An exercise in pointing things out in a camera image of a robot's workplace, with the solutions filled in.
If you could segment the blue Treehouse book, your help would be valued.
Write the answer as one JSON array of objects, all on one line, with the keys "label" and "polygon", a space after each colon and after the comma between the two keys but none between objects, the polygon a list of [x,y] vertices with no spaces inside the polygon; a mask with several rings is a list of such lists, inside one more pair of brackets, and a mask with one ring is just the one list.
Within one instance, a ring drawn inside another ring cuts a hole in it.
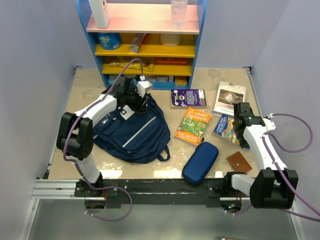
[{"label": "blue Treehouse book", "polygon": [[236,136],[233,123],[234,119],[232,117],[222,114],[213,132],[229,142],[240,146],[240,141]]}]

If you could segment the brown leather wallet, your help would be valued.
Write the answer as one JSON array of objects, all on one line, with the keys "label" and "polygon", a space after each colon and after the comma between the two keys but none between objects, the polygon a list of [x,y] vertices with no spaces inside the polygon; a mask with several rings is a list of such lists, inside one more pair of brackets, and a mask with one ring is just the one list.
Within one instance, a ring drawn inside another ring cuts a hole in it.
[{"label": "brown leather wallet", "polygon": [[228,156],[226,159],[235,172],[247,174],[253,169],[239,151]]}]

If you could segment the navy blue student backpack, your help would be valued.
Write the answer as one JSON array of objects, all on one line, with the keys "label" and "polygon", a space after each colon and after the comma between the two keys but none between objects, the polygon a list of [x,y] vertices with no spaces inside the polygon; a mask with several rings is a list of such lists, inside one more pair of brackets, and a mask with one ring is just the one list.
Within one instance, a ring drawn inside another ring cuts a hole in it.
[{"label": "navy blue student backpack", "polygon": [[170,159],[170,130],[161,108],[146,93],[146,111],[127,120],[121,109],[105,115],[93,128],[93,142],[110,155],[132,164]]}]

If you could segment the blue zippered pencil case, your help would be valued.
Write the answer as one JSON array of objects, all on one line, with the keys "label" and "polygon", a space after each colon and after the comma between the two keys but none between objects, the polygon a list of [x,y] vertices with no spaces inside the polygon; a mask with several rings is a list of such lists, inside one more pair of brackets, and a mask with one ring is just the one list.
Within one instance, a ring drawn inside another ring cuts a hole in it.
[{"label": "blue zippered pencil case", "polygon": [[198,145],[182,169],[183,178],[192,185],[199,185],[206,177],[219,155],[216,146],[209,142]]}]

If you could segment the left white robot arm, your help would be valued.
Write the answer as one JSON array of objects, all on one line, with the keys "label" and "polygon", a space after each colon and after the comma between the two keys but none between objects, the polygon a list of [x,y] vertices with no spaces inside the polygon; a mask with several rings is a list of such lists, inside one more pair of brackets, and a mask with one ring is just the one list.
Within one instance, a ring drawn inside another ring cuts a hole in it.
[{"label": "left white robot arm", "polygon": [[143,78],[141,76],[133,87],[128,78],[121,84],[114,83],[82,110],[65,112],[61,117],[56,147],[63,152],[65,161],[75,164],[81,178],[87,182],[86,191],[92,196],[99,196],[104,190],[104,184],[99,181],[101,173],[92,157],[94,126],[115,110],[120,111],[124,120],[145,112],[147,92],[153,85]]}]

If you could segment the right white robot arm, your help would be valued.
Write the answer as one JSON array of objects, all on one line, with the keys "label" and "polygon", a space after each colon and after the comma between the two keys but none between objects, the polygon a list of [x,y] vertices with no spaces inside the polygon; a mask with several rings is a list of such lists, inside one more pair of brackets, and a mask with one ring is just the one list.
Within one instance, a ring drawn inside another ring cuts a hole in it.
[{"label": "right white robot arm", "polygon": [[267,135],[275,130],[274,122],[270,117],[255,116],[247,102],[236,103],[233,108],[233,129],[239,145],[253,152],[259,173],[253,178],[239,171],[228,172],[223,192],[230,197],[242,192],[256,209],[291,208],[299,177],[282,162]]}]

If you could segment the yellow snack bag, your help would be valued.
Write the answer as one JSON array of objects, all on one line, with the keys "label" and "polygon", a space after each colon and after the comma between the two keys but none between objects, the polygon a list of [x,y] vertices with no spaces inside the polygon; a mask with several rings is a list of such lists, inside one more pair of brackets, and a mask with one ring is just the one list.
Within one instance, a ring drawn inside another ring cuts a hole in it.
[{"label": "yellow snack bag", "polygon": [[[130,61],[135,59],[134,57],[124,57],[124,56],[115,56],[110,62],[110,67],[124,68]],[[149,57],[141,57],[139,58],[142,62],[142,65],[139,60],[132,62],[127,68],[152,72],[154,67],[154,59]]]}]

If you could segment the white coffee cover book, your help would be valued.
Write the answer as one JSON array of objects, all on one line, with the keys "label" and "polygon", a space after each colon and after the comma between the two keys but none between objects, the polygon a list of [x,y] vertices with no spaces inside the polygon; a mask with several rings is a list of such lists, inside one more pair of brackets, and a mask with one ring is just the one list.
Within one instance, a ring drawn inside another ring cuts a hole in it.
[{"label": "white coffee cover book", "polygon": [[227,115],[233,118],[234,105],[245,101],[246,91],[247,88],[244,86],[221,81],[218,85],[213,114],[218,117]]}]

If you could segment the orange red snack box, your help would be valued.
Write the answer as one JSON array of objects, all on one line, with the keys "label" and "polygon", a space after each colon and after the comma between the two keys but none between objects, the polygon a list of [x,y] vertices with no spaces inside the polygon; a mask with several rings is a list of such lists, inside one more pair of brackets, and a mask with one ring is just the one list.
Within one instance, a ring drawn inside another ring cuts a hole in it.
[{"label": "orange red snack box", "polygon": [[186,65],[188,58],[185,57],[155,57],[154,62],[159,65]]}]

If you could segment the silver foil snack packet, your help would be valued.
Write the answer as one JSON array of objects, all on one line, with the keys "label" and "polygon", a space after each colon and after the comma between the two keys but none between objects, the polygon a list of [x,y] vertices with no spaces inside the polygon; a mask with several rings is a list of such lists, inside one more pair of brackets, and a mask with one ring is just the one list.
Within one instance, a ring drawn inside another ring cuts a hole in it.
[{"label": "silver foil snack packet", "polygon": [[144,43],[144,40],[146,38],[146,33],[137,33],[134,38],[132,39],[130,46],[129,46],[129,52],[137,54]]}]

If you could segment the orange Treehouse book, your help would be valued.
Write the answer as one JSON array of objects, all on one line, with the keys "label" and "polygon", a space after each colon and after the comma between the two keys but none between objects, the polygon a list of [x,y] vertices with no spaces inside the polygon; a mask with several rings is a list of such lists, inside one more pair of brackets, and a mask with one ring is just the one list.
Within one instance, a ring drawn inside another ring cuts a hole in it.
[{"label": "orange Treehouse book", "polygon": [[209,113],[189,107],[180,122],[174,137],[193,146],[198,146],[211,119]]}]

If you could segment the blue snack canister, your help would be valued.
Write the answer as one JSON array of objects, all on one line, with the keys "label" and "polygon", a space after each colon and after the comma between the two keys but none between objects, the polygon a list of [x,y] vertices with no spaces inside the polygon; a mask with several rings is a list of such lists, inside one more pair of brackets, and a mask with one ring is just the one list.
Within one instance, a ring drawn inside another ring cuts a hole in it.
[{"label": "blue snack canister", "polygon": [[100,46],[104,50],[115,50],[122,45],[122,39],[120,33],[109,32],[109,33],[97,33]]}]

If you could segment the purple paperback book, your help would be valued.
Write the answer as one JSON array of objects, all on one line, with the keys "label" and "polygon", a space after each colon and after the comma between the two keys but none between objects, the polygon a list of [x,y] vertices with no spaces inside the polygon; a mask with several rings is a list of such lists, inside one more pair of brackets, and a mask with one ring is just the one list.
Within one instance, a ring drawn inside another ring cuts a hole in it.
[{"label": "purple paperback book", "polygon": [[206,108],[204,89],[172,89],[171,106],[174,108]]}]

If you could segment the small boxes bottom shelf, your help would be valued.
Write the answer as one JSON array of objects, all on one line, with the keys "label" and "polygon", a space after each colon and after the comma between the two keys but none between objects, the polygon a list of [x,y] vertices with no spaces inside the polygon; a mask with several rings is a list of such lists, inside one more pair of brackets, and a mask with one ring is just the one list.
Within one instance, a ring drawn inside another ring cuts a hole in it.
[{"label": "small boxes bottom shelf", "polygon": [[[107,85],[112,85],[116,77],[118,76],[117,74],[106,74],[104,75],[106,79],[106,84]],[[128,75],[124,74],[121,75],[120,80],[118,81],[121,82],[124,80],[124,78],[131,78],[133,79],[133,83],[136,84],[138,81],[140,81],[139,75]],[[189,76],[173,76],[173,75],[146,75],[145,80],[150,81],[152,84],[155,84],[156,88],[173,88],[173,87],[186,87],[188,86],[190,77]]]}]

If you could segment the blue colourful shelf unit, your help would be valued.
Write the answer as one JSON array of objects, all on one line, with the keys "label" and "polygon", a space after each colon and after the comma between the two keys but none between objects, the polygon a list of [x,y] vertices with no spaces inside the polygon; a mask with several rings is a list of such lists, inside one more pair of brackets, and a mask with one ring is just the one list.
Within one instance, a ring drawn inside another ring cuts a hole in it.
[{"label": "blue colourful shelf unit", "polygon": [[[105,75],[115,75],[121,68],[109,66],[113,57],[153,58],[173,57],[188,58],[186,65],[156,64],[152,71],[145,75],[157,76],[186,76],[190,77],[187,86],[190,88],[196,68],[202,32],[205,23],[207,1],[198,0],[196,4],[189,4],[186,10],[185,27],[181,30],[171,27],[170,4],[148,3],[108,3],[107,8],[110,22],[107,29],[97,28],[89,1],[78,0],[76,7],[78,17],[93,54],[97,69],[105,87]],[[98,33],[120,33],[122,45],[115,50],[105,50],[101,47]],[[146,37],[138,53],[130,52],[130,44],[138,33],[145,33]],[[160,34],[181,35],[180,45],[167,47],[160,43]]]}]

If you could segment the cream round container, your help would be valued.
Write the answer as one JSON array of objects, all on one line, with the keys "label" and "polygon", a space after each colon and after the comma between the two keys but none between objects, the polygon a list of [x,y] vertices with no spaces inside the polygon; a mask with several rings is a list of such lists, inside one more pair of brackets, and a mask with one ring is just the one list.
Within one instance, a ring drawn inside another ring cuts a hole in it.
[{"label": "cream round container", "polygon": [[177,47],[181,43],[181,35],[161,33],[159,35],[159,41],[165,47]]}]

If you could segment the white rectangular bottle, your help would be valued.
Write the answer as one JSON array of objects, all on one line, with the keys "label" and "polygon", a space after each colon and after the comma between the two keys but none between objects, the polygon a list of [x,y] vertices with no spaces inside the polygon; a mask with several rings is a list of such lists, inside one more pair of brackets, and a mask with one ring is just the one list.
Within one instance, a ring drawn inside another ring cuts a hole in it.
[{"label": "white rectangular bottle", "polygon": [[89,6],[97,28],[107,29],[110,22],[106,0],[89,0]]}]

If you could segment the black metal base plate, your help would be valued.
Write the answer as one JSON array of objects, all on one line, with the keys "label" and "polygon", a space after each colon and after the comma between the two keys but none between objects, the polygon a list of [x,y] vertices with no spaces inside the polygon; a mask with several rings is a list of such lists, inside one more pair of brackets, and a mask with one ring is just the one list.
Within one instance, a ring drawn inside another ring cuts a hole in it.
[{"label": "black metal base plate", "polygon": [[238,212],[250,199],[224,184],[221,178],[207,178],[199,185],[184,179],[103,179],[105,190],[94,190],[84,181],[75,184],[74,195],[92,207],[119,209],[123,205],[197,205]]}]

